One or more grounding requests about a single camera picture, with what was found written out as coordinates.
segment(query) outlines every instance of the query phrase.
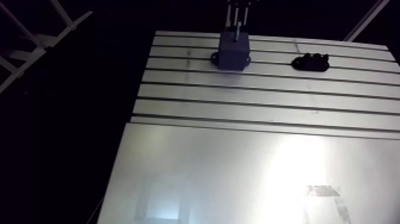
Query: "aluminum t-slot table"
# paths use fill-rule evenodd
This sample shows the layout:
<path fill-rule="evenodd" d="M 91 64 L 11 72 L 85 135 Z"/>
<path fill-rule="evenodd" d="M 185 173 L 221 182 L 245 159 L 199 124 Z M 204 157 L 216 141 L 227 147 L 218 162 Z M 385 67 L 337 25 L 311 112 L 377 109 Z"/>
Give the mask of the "aluminum t-slot table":
<path fill-rule="evenodd" d="M 400 67 L 385 46 L 156 32 L 98 223 L 398 223 Z M 297 71 L 306 52 L 324 73 Z"/>

